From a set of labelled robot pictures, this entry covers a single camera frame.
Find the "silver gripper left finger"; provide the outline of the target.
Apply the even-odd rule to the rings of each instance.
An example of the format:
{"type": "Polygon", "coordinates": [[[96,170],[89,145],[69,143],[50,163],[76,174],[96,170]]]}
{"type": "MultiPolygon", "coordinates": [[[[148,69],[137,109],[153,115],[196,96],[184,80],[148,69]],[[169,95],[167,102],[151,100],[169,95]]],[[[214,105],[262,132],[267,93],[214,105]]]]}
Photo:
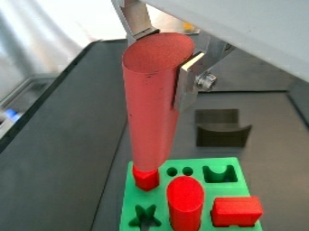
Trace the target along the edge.
{"type": "Polygon", "coordinates": [[[111,2],[127,34],[128,45],[143,37],[159,33],[152,27],[144,2],[140,0],[111,0],[111,2]]]}

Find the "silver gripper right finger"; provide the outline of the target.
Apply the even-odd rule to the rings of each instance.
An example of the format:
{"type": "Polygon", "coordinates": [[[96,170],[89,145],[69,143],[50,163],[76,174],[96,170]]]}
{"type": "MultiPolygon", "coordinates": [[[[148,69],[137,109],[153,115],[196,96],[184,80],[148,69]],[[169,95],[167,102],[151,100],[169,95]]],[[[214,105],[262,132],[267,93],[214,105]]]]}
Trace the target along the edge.
{"type": "Polygon", "coordinates": [[[211,68],[231,53],[234,47],[215,36],[200,31],[194,54],[179,67],[173,108],[183,112],[196,99],[199,91],[208,92],[216,83],[211,68]]]}

